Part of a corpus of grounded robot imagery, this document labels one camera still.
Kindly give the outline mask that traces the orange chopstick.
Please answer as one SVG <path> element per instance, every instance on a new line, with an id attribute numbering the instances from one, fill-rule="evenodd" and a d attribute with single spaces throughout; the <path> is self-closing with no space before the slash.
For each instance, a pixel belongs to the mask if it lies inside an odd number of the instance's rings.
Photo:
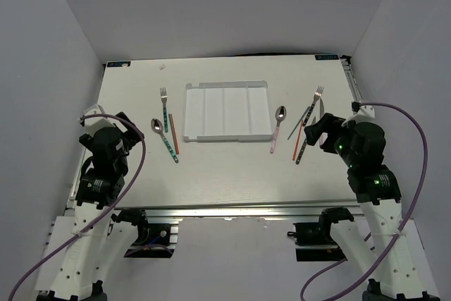
<path id="1" fill-rule="evenodd" d="M 303 124 L 303 120 L 301 120 L 300 125 L 299 125 L 299 130 L 298 130 L 298 134 L 297 134 L 297 139 L 296 139 L 296 143 L 295 143 L 295 149 L 292 155 L 292 160 L 295 161 L 295 159 L 297 158 L 297 150 L 299 148 L 299 140 L 302 134 L 302 124 Z"/>
<path id="2" fill-rule="evenodd" d="M 177 138 L 177 134 L 176 134 L 176 129 L 175 129 L 175 123 L 173 120 L 173 124 L 174 124 L 174 140 L 173 140 L 173 144 L 175 147 L 175 154 L 179 155 L 180 151 L 179 151 L 179 145 L 178 145 L 178 138 Z"/>

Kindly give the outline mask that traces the spoon with pink handle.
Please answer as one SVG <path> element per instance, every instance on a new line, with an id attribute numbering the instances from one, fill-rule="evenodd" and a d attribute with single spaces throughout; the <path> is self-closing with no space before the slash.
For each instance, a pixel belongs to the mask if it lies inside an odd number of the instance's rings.
<path id="1" fill-rule="evenodd" d="M 271 148 L 270 148 L 271 154 L 273 154 L 275 151 L 278 134 L 280 131 L 280 125 L 285 120 L 286 116 L 287 116 L 287 110 L 286 110 L 285 106 L 279 106 L 276 111 L 276 128 L 274 130 L 273 137 L 271 140 Z"/>

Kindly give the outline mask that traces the spoon with teal handle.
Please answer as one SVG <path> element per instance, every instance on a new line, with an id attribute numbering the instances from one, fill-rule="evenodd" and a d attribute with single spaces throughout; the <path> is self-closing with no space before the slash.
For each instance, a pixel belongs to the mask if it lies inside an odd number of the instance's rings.
<path id="1" fill-rule="evenodd" d="M 172 159 L 174 160 L 174 162 L 176 164 L 179 163 L 178 157 L 175 153 L 175 151 L 173 150 L 172 146 L 170 145 L 169 141 L 167 140 L 166 136 L 164 135 L 163 132 L 163 125 L 161 123 L 161 121 L 157 118 L 153 118 L 151 119 L 151 128 L 152 130 L 160 136 L 160 138 L 163 140 L 163 143 L 166 146 L 166 149 L 168 150 L 169 154 L 171 155 Z"/>

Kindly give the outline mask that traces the fork with dark handle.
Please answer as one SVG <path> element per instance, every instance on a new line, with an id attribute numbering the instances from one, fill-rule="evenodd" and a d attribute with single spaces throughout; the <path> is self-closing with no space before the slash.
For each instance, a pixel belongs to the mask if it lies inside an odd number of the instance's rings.
<path id="1" fill-rule="evenodd" d="M 304 117 L 304 120 L 303 120 L 303 123 L 302 123 L 303 127 L 306 126 L 306 124 L 307 124 L 307 122 L 308 122 L 308 120 L 309 120 L 309 118 L 310 118 L 310 116 L 311 116 L 311 114 L 312 114 L 312 112 L 314 110 L 314 107 L 315 107 L 317 101 L 320 100 L 321 95 L 323 94 L 323 90 L 324 90 L 323 86 L 318 86 L 318 88 L 316 89 L 316 91 L 314 93 L 314 97 L 313 97 L 312 103 L 309 106 L 309 110 L 307 111 L 307 114 Z"/>

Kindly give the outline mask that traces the fork with teal handle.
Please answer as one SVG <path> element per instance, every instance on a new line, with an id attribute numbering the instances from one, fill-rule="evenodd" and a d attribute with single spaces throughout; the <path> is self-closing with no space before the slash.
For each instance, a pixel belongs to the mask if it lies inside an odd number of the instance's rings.
<path id="1" fill-rule="evenodd" d="M 167 133 L 168 132 L 168 114 L 167 114 L 166 104 L 167 104 L 168 97 L 167 97 L 167 92 L 166 92 L 165 87 L 160 88 L 160 95 L 161 95 L 161 103 L 162 103 L 162 107 L 163 107 L 163 126 L 164 126 L 164 131 Z"/>

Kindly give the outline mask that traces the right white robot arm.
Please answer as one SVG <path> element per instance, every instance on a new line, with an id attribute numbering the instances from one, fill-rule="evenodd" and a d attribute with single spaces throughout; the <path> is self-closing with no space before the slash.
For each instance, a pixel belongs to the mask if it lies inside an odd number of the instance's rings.
<path id="1" fill-rule="evenodd" d="M 406 212 L 402 210 L 402 194 L 395 174 L 383 163 L 385 132 L 373 122 L 376 107 L 396 110 L 406 116 L 420 134 L 423 161 L 419 184 Z M 319 122 L 304 129 L 306 142 L 314 146 L 322 134 L 320 148 L 337 154 L 347 166 L 349 186 L 356 196 L 369 225 L 369 247 L 351 213 L 344 207 L 323 210 L 318 234 L 322 241 L 336 243 L 346 260 L 362 273 L 352 285 L 331 296 L 332 300 L 350 294 L 361 284 L 367 288 L 363 300 L 437 300 L 421 282 L 404 231 L 419 199 L 428 165 L 426 135 L 404 109 L 381 102 L 352 102 L 353 114 L 344 119 L 325 113 Z"/>

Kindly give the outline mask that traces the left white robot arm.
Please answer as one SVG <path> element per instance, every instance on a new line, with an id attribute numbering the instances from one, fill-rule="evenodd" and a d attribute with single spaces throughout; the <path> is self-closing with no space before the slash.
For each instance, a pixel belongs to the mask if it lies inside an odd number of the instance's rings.
<path id="1" fill-rule="evenodd" d="M 143 243 L 149 235 L 140 210 L 113 212 L 131 187 L 125 182 L 127 157 L 144 142 L 143 134 L 123 112 L 107 115 L 100 105 L 88 108 L 80 124 L 85 133 L 79 142 L 92 155 L 80 172 L 73 238 L 62 246 L 65 254 L 54 282 L 38 300 L 106 300 L 110 270 L 133 243 Z"/>

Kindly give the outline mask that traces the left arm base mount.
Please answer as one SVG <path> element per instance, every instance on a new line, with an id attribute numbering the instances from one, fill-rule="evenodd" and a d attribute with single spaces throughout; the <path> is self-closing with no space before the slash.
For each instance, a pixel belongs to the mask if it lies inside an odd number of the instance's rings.
<path id="1" fill-rule="evenodd" d="M 171 224 L 151 223 L 144 210 L 123 209 L 118 214 L 112 214 L 111 231 L 119 225 L 130 226 L 137 231 L 136 238 L 124 257 L 170 259 L 173 256 L 175 241 L 171 240 Z"/>

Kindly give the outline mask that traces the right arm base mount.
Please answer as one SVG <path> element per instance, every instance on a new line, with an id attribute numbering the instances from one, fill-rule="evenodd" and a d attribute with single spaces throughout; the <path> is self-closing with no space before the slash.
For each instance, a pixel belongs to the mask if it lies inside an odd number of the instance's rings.
<path id="1" fill-rule="evenodd" d="M 346 207 L 324 209 L 318 221 L 294 223 L 287 236 L 295 241 L 297 262 L 339 262 L 345 259 L 340 246 L 330 235 L 331 226 L 339 221 L 354 221 Z"/>

